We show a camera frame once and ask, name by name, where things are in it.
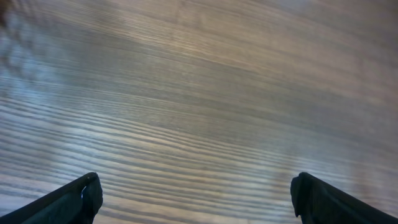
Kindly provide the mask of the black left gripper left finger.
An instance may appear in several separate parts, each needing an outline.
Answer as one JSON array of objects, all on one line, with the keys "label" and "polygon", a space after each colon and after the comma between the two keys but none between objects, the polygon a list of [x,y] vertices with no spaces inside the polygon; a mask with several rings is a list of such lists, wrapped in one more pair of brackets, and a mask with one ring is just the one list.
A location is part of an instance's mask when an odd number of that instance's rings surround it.
[{"label": "black left gripper left finger", "polygon": [[92,224],[103,204],[97,173],[89,172],[53,192],[1,217],[14,224]]}]

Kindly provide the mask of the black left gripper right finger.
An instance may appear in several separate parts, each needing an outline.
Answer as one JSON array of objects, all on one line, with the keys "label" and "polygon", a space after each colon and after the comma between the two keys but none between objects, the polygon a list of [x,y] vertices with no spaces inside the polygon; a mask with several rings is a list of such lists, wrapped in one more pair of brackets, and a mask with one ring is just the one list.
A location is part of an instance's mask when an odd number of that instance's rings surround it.
[{"label": "black left gripper right finger", "polygon": [[397,224],[397,218],[306,172],[292,179],[290,194],[303,224]]}]

